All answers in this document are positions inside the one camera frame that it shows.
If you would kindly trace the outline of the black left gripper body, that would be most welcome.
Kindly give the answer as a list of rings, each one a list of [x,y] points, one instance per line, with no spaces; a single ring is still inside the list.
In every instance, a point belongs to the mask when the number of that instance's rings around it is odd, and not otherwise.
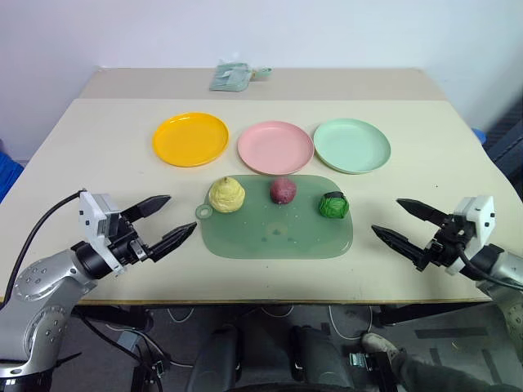
[[[134,265],[153,256],[151,248],[133,226],[135,221],[142,218],[144,216],[141,212],[124,212],[110,218],[108,248],[121,266]]]

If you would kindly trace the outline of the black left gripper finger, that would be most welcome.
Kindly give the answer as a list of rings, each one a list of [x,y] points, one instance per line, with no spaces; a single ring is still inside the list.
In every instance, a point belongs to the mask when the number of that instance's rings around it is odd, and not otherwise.
[[[152,261],[159,261],[185,242],[197,227],[196,222],[181,225],[165,234],[155,245],[148,248],[147,256]]]
[[[155,195],[136,203],[121,212],[121,217],[133,223],[159,211],[169,200],[170,195]]]

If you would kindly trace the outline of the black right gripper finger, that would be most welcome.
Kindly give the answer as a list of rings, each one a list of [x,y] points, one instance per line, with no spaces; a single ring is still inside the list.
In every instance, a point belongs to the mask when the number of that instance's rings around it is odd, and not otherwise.
[[[372,225],[373,232],[392,250],[413,262],[417,270],[425,270],[428,265],[424,249],[412,244],[405,236],[378,225]]]
[[[409,198],[398,198],[396,200],[410,215],[421,221],[431,223],[444,223],[448,215],[418,200]]]

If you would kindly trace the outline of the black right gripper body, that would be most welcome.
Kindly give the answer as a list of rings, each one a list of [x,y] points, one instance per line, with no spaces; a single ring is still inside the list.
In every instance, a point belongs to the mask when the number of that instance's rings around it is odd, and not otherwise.
[[[475,234],[475,225],[464,216],[445,216],[427,245],[431,262],[438,266],[450,267],[455,261],[460,261],[460,254],[464,253]]]

